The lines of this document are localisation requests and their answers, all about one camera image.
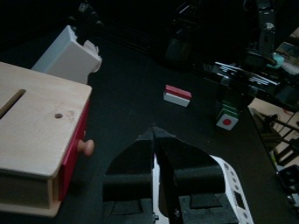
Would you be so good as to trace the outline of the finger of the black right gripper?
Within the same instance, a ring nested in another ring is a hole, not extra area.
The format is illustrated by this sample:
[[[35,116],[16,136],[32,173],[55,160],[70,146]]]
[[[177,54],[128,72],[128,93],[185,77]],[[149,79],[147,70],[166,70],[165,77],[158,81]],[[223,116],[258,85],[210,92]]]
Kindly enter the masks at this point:
[[[234,92],[234,103],[239,115],[242,115],[243,111],[249,108],[249,105],[253,101],[254,97],[251,95],[238,91]]]
[[[217,90],[217,103],[215,103],[215,109],[217,113],[219,113],[225,106],[233,107],[233,101],[230,99],[230,90],[226,86],[218,85]]]

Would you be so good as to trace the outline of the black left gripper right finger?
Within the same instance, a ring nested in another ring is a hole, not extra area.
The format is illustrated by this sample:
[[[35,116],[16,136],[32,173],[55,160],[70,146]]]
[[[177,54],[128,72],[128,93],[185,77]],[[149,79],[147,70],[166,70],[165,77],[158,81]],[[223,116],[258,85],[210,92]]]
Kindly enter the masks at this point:
[[[239,224],[219,163],[201,148],[154,128],[163,205],[170,224]]]

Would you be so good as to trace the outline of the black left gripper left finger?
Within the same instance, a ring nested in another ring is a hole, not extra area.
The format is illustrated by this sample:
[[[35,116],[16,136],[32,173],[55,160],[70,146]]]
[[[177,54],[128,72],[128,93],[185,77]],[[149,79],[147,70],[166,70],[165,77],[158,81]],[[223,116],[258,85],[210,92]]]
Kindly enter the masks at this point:
[[[153,150],[149,129],[114,158],[103,183],[103,224],[154,224]]]

